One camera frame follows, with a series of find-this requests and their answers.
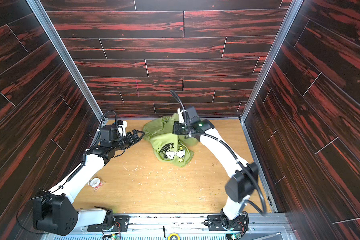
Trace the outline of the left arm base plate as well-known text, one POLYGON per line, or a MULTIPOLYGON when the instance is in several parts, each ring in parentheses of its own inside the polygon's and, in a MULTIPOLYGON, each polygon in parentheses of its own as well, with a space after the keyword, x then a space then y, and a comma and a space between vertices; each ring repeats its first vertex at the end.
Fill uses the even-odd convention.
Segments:
POLYGON ((130 216, 128 215, 113 215, 113 220, 107 223, 106 221, 100 225, 90 225, 87 228, 88 232, 126 232, 130 223, 130 216))

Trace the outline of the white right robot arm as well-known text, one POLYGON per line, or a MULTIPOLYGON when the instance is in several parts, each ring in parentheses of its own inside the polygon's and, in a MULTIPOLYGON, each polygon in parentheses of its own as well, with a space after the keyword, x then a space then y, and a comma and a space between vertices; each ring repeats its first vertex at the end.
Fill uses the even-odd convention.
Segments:
POLYGON ((219 160, 230 177, 225 185, 228 199, 220 217, 224 229, 232 230, 236 227, 247 204, 262 215, 267 213, 266 201, 258 183, 258 165, 241 158, 210 121, 198 121, 190 126, 176 121, 173 134, 196 138, 219 160))

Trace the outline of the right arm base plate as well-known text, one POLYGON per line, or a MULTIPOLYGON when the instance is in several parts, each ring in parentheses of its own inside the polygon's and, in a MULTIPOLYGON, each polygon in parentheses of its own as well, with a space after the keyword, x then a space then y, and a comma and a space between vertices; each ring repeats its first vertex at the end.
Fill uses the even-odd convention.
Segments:
POLYGON ((234 220, 229 220, 222 214, 208 215, 203 222, 209 231, 242 231, 247 224, 247 218, 239 215, 234 220))

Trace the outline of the green Snoopy zip jacket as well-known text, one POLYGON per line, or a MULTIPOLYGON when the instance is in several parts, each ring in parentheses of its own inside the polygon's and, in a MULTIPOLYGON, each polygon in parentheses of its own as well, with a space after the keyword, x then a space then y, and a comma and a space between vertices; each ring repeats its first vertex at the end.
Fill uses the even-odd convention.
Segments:
POLYGON ((143 139, 151 143, 159 161, 182 168, 192 160, 194 152, 189 150, 189 147, 197 145, 198 140, 174 135, 174 123, 178 120, 179 115, 173 114, 170 117, 161 117, 145 124, 143 139))

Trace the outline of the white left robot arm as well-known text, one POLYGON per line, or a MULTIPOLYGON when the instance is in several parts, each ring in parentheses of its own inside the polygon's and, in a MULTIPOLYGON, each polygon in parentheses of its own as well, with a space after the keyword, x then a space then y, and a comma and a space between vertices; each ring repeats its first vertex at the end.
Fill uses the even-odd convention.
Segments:
POLYGON ((36 230, 66 236, 81 227, 110 231, 115 226, 111 209, 94 207, 76 210, 75 198, 113 157, 116 151, 125 151, 140 142, 145 133, 133 130, 120 134, 117 129, 100 130, 95 144, 83 154, 82 162, 43 196, 33 200, 33 227, 36 230))

